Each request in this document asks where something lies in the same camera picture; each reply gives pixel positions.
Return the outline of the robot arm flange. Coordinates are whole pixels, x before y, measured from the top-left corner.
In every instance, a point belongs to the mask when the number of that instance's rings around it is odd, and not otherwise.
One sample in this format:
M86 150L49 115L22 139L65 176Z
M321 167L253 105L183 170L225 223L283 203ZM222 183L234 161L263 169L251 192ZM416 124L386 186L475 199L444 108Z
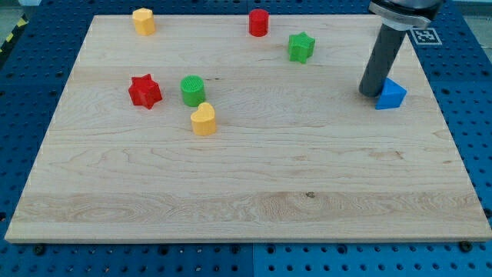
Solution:
M370 0L368 11L397 31L426 29L437 17L444 0Z

